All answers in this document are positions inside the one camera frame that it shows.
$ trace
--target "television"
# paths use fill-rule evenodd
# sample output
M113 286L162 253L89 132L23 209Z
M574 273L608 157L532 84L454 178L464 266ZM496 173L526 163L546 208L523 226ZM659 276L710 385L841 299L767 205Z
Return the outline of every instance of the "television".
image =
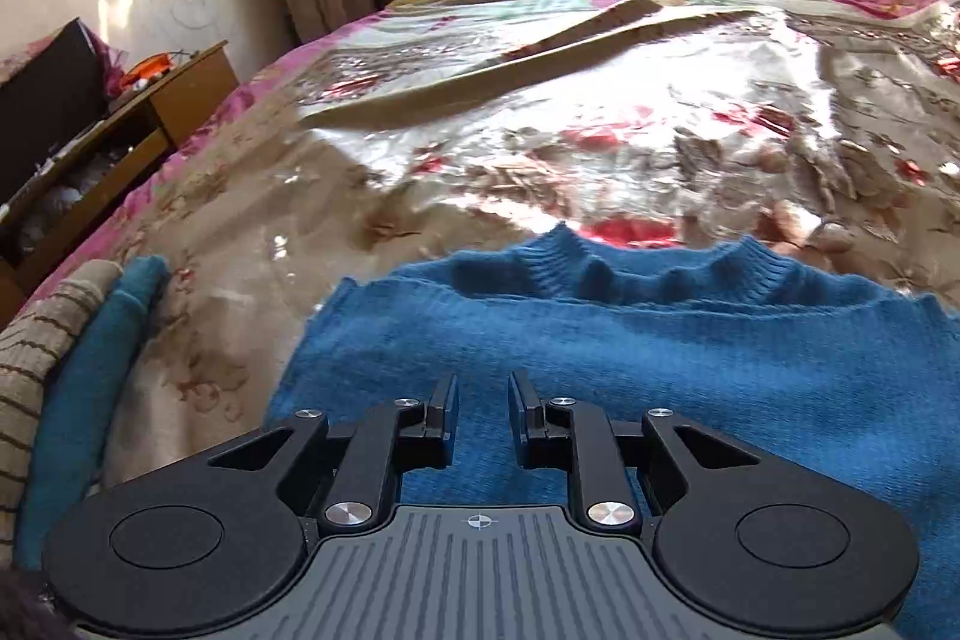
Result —
M104 63L79 19L0 85L0 204L107 114Z

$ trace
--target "ribbed knit collar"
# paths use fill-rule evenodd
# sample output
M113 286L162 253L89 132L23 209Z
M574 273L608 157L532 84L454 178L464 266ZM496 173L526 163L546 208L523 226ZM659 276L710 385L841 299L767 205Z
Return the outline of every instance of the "ribbed knit collar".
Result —
M803 287L806 273L820 274L750 237L709 250L622 250L583 239L565 224L515 253L542 296L606 304L763 304L784 286Z

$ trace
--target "gray ribbed plate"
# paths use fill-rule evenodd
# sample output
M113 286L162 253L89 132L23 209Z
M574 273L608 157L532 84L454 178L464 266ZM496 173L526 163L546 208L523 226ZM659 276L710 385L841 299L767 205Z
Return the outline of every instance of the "gray ribbed plate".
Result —
M382 530L323 543L285 597L208 640L747 637L674 597L636 544L583 533L559 507L403 506Z

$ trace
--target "crosshair symbol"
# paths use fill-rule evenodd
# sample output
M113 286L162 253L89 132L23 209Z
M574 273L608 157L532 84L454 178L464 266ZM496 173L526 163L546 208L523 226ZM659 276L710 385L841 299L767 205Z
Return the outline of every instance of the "crosshair symbol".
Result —
M496 520L493 520L488 515L479 513L477 515L472 515L467 520L464 521L465 524L471 525L473 528L487 528L491 524L495 524Z

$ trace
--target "triangular cutout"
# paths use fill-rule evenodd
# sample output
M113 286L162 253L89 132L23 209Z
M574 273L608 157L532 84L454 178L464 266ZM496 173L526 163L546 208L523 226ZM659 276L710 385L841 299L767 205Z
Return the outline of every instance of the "triangular cutout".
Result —
M689 426L678 426L675 431L683 440L688 451L697 463L704 469L727 469L728 467L746 467L760 463L750 453L745 453L733 445L714 439L699 429Z
M258 437L253 442L248 442L239 448L227 451L227 453L221 453L220 456L214 456L210 459L210 466L256 472L256 470L267 466L271 458L277 456L277 451L280 451L283 443L290 438L293 432L292 429L277 429L275 432L264 434L263 437Z

